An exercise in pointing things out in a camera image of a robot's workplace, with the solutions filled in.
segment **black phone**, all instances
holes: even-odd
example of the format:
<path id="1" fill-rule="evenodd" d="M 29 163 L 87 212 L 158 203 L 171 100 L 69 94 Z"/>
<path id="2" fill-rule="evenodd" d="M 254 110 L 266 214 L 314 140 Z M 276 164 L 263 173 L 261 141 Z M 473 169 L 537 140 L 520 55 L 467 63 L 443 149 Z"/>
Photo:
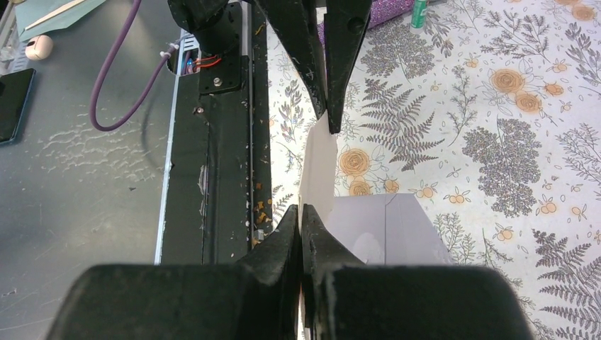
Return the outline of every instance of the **black phone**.
<path id="1" fill-rule="evenodd" d="M 34 75 L 34 69 L 24 69 L 0 77 L 0 143 L 17 136 Z"/>

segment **purple glitter object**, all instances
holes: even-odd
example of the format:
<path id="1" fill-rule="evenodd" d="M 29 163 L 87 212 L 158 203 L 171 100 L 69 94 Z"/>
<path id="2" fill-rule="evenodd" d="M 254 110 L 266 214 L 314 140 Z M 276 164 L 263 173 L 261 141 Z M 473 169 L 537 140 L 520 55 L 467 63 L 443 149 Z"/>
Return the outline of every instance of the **purple glitter object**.
<path id="1" fill-rule="evenodd" d="M 369 28 L 385 23 L 397 16 L 411 12 L 415 0 L 373 0 L 371 3 L 371 20 Z M 318 34 L 323 44 L 323 23 L 318 25 Z"/>

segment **scratched surface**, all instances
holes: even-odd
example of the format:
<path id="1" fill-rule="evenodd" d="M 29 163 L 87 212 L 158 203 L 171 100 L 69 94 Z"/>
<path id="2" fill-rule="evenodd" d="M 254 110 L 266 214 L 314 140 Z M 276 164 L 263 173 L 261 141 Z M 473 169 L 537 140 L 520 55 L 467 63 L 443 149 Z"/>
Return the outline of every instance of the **scratched surface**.
<path id="1" fill-rule="evenodd" d="M 0 147 L 0 340 L 43 339 L 86 268 L 153 262 L 174 78 L 163 72 L 115 132 L 92 130 L 87 117 L 129 6 L 107 1 L 52 33 L 50 58 L 30 64 L 38 75 L 22 138 Z M 165 1 L 142 3 L 101 94 L 102 123 L 127 111 L 178 34 Z"/>

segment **green bottle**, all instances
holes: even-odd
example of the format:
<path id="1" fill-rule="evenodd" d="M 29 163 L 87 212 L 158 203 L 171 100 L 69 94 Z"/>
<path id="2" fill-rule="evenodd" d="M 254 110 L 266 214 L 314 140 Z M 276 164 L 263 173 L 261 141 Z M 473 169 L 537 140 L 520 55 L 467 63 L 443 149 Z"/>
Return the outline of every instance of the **green bottle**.
<path id="1" fill-rule="evenodd" d="M 410 31 L 419 34 L 424 28 L 426 22 L 427 0 L 415 0 L 413 4 L 413 15 L 411 15 Z"/>

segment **wooden stick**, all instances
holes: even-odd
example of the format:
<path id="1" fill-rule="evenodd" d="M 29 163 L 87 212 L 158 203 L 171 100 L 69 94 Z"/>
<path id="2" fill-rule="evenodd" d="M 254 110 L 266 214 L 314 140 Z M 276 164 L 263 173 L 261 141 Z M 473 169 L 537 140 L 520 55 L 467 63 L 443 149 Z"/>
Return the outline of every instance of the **wooden stick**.
<path id="1" fill-rule="evenodd" d="M 25 27 L 25 30 L 30 30 L 31 28 L 36 27 L 37 25 L 40 25 L 41 23 L 44 23 L 52 18 L 54 18 L 55 16 L 64 13 L 70 9 L 72 9 L 73 7 L 79 5 L 80 3 L 84 2 L 86 0 L 73 0 L 71 2 L 69 2 L 68 4 L 64 4 L 61 7 L 55 9 L 54 11 L 50 12 L 49 14 L 43 16 L 42 18 L 38 19 L 36 22 L 32 23 L 31 25 Z"/>

